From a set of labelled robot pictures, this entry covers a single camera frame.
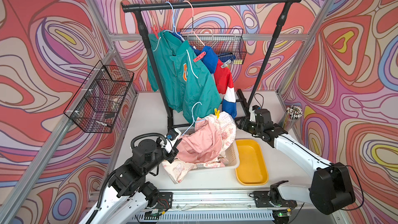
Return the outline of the pink printed jacket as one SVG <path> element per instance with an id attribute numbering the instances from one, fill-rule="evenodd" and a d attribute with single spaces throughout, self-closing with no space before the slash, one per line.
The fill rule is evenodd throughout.
<path id="1" fill-rule="evenodd" d="M 226 112 L 198 118 L 194 132 L 181 137 L 176 159 L 162 162 L 172 182 L 181 183 L 189 173 L 237 168 L 236 130 L 234 119 Z"/>

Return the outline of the yellow clothespin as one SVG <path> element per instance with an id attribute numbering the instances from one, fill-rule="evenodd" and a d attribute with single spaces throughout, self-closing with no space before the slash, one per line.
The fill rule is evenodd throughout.
<path id="1" fill-rule="evenodd" d="M 220 114 L 221 114 L 221 110 L 215 108 L 214 112 L 215 112 L 216 119 L 219 119 L 220 118 Z"/>

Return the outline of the light blue hanger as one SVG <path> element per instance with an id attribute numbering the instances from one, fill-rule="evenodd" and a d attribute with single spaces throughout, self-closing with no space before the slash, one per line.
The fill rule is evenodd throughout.
<path id="1" fill-rule="evenodd" d="M 200 104 L 202 106 L 202 102 L 196 102 L 193 107 L 191 108 L 191 117 L 192 117 L 192 123 L 190 124 L 190 126 L 181 134 L 181 136 L 184 136 L 192 127 L 194 127 L 194 125 L 197 123 L 197 119 L 195 118 L 194 115 L 194 109 L 195 107 Z"/>

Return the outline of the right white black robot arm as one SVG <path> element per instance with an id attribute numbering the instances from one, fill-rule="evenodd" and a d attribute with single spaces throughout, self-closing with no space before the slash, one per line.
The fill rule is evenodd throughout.
<path id="1" fill-rule="evenodd" d="M 238 128 L 279 150 L 300 166 L 311 179 L 309 185 L 290 185 L 281 180 L 270 186 L 268 201 L 280 206 L 287 201 L 312 204 L 329 215 L 355 203 L 356 196 L 348 166 L 332 163 L 315 154 L 271 119 L 269 110 L 255 105 L 245 111 Z"/>

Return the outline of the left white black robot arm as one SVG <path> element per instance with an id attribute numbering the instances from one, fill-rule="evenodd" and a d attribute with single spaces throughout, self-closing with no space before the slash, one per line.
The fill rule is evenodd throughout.
<path id="1" fill-rule="evenodd" d="M 146 208 L 154 208 L 159 219 L 172 206 L 171 193 L 162 194 L 147 181 L 148 174 L 157 176 L 163 162 L 174 162 L 181 142 L 181 132 L 170 130 L 141 134 L 131 141 L 132 156 L 105 179 L 97 203 L 81 220 L 82 224 L 125 224 Z"/>

